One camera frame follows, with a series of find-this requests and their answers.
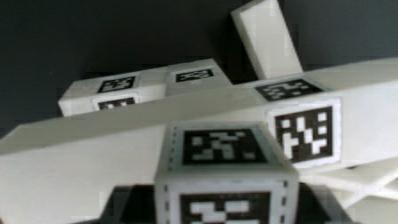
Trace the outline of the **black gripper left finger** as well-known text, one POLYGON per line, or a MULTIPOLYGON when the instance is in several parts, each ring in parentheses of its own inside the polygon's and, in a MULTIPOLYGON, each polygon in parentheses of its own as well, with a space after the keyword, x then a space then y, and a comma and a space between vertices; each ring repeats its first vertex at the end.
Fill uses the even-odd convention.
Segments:
POLYGON ((157 224, 151 185, 118 186, 114 188, 98 224, 157 224))

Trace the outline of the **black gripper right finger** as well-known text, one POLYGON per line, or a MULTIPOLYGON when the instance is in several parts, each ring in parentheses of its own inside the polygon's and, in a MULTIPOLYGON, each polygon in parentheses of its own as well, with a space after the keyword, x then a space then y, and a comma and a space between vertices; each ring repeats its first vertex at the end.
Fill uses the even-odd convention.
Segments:
POLYGON ((359 224, 326 185, 301 184, 295 224, 359 224))

